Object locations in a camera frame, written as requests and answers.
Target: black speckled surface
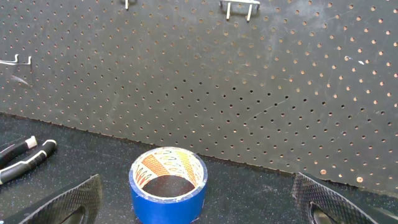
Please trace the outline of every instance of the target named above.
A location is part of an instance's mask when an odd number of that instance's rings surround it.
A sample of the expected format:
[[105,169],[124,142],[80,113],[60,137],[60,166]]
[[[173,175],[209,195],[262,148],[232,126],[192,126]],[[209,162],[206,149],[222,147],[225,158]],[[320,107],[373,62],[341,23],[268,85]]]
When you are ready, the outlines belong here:
[[[104,204],[96,223],[139,223],[131,209],[128,172],[148,144],[101,136],[0,113],[0,149],[35,135],[58,148],[38,168],[0,186],[0,220],[91,174],[100,174]],[[205,206],[195,223],[297,223],[290,175],[201,156],[208,168]],[[398,199],[337,185],[362,203],[398,213]]]

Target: tool handle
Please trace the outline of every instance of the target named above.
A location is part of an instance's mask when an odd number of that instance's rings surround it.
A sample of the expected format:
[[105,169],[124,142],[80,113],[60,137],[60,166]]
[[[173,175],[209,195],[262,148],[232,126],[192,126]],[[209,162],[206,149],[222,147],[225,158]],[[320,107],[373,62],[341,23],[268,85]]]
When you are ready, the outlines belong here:
[[26,139],[25,141],[21,141],[15,143],[6,149],[0,151],[0,169],[5,167],[7,163],[13,160],[15,157],[21,155],[22,153],[28,151],[29,149],[35,147],[37,145],[37,141],[35,136]]
[[25,174],[27,171],[41,164],[54,152],[56,146],[57,143],[54,140],[47,140],[43,145],[39,146],[32,155],[0,170],[0,185]]

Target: blue tape roll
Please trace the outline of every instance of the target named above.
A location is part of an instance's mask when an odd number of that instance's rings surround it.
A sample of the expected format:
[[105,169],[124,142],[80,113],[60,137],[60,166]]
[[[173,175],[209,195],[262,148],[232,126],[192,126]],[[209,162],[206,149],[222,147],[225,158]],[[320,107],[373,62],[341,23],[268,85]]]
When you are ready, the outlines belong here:
[[[183,177],[195,188],[172,198],[158,197],[143,191],[143,186],[150,180],[162,175]],[[134,161],[129,172],[129,182],[132,206],[143,224],[188,224],[199,216],[205,203],[207,168],[191,151],[161,147],[142,154]]]

